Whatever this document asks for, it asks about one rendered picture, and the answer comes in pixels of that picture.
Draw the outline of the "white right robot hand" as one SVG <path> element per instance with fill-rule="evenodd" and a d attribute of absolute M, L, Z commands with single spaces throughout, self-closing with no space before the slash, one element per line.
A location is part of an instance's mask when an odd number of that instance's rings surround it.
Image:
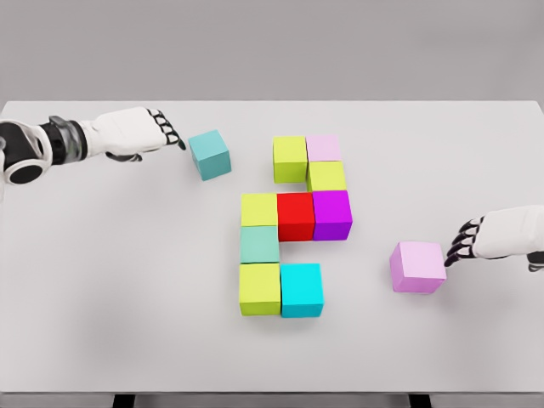
<path fill-rule="evenodd" d="M 463 259 L 525 256 L 528 271 L 544 269 L 544 205 L 495 210 L 468 220 L 446 253 L 445 267 Z"/>

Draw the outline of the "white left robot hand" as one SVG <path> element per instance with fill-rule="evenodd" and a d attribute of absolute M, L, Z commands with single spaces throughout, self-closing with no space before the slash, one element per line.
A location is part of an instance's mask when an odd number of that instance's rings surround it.
<path fill-rule="evenodd" d="M 135 107 L 100 115 L 91 125 L 88 153 L 105 153 L 121 162 L 140 161 L 143 153 L 177 145 L 186 150 L 172 123 L 160 110 Z"/>

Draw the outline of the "teal cube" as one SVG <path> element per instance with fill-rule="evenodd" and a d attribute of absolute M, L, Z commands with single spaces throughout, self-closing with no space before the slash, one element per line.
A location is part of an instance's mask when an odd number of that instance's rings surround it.
<path fill-rule="evenodd" d="M 203 181 L 231 172 L 230 151 L 218 130 L 188 140 L 193 162 Z"/>

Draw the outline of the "pink cube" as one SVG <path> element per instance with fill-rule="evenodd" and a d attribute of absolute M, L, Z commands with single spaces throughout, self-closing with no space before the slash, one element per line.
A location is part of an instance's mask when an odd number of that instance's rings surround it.
<path fill-rule="evenodd" d="M 335 134 L 307 135 L 307 157 L 310 162 L 339 162 L 342 160 L 338 136 Z"/>
<path fill-rule="evenodd" d="M 395 292 L 434 293 L 447 279 L 441 245 L 400 241 L 389 258 Z"/>

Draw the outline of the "yellow-green cube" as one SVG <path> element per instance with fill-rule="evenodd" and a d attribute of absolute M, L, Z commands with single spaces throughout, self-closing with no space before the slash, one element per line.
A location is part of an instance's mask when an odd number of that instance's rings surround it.
<path fill-rule="evenodd" d="M 308 156 L 304 136 L 273 137 L 273 173 L 276 184 L 304 183 Z"/>
<path fill-rule="evenodd" d="M 277 194 L 251 193 L 241 195 L 241 226 L 277 226 Z"/>
<path fill-rule="evenodd" d="M 346 190 L 346 178 L 341 161 L 311 161 L 308 167 L 307 190 Z"/>
<path fill-rule="evenodd" d="M 240 265 L 239 306 L 243 316 L 281 313 L 281 274 L 278 263 Z"/>

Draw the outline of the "mint green cube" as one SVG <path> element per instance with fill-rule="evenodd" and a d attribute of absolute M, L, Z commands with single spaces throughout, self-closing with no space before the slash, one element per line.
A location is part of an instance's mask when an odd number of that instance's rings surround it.
<path fill-rule="evenodd" d="M 240 238 L 242 264 L 277 264 L 280 244 L 276 226 L 243 226 Z"/>

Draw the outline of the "purple cube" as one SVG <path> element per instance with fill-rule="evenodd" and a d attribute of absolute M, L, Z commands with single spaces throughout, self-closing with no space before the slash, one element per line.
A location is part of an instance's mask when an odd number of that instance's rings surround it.
<path fill-rule="evenodd" d="M 353 223 L 346 190 L 314 191 L 314 241 L 346 241 Z"/>

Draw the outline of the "red cube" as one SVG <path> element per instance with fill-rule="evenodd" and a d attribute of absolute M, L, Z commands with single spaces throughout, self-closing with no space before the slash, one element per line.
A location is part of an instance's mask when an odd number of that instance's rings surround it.
<path fill-rule="evenodd" d="M 279 241 L 312 241 L 315 230 L 313 196 L 310 192 L 277 195 Z"/>

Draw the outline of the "cyan cube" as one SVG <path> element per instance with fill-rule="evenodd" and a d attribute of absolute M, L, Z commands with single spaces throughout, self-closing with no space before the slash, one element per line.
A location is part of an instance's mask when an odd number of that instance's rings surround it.
<path fill-rule="evenodd" d="M 280 287 L 283 318 L 321 316 L 325 299 L 319 263 L 283 263 Z"/>

